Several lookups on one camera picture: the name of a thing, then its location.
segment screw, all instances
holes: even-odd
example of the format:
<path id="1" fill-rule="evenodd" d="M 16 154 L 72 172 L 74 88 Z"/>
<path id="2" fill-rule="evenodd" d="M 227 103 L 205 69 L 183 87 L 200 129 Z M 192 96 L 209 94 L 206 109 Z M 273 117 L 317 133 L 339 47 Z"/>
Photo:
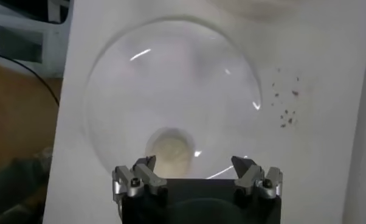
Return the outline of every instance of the screw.
<path id="1" fill-rule="evenodd" d="M 272 181 L 270 179 L 264 179 L 263 180 L 263 187 L 272 188 Z"/>
<path id="2" fill-rule="evenodd" d="M 140 186 L 140 183 L 141 183 L 141 181 L 137 177 L 130 180 L 130 186 L 131 187 L 138 187 L 138 186 Z"/>

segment black cable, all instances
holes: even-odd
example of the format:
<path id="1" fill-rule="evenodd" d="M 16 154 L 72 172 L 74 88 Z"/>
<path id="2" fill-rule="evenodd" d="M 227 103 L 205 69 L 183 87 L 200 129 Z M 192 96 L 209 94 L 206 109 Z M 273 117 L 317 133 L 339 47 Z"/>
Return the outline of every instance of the black cable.
<path id="1" fill-rule="evenodd" d="M 30 68 L 28 68 L 26 65 L 14 60 L 14 59 L 11 59 L 11 58 L 8 58 L 6 56 L 3 56 L 3 55 L 0 55 L 0 58 L 3 58 L 3 59 L 6 59 L 8 61 L 12 61 L 14 63 L 16 63 L 17 65 L 20 65 L 21 67 L 23 67 L 24 69 L 28 70 L 29 72 L 31 72 L 49 91 L 50 95 L 52 95 L 52 97 L 54 98 L 56 104 L 59 106 L 59 100 L 57 99 L 54 91 L 50 88 L 50 86 L 44 81 L 43 78 L 41 78 L 35 71 L 31 70 Z"/>

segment transparent dish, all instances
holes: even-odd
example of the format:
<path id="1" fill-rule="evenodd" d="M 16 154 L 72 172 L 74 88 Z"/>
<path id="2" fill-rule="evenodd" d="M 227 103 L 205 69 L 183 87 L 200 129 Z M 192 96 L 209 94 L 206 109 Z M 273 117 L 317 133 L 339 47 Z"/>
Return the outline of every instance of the transparent dish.
<path id="1" fill-rule="evenodd" d="M 157 155 L 160 176 L 216 178 L 232 155 L 246 155 L 260 107 L 254 72 L 224 35 L 158 21 L 101 53 L 85 92 L 85 129 L 109 173 Z"/>

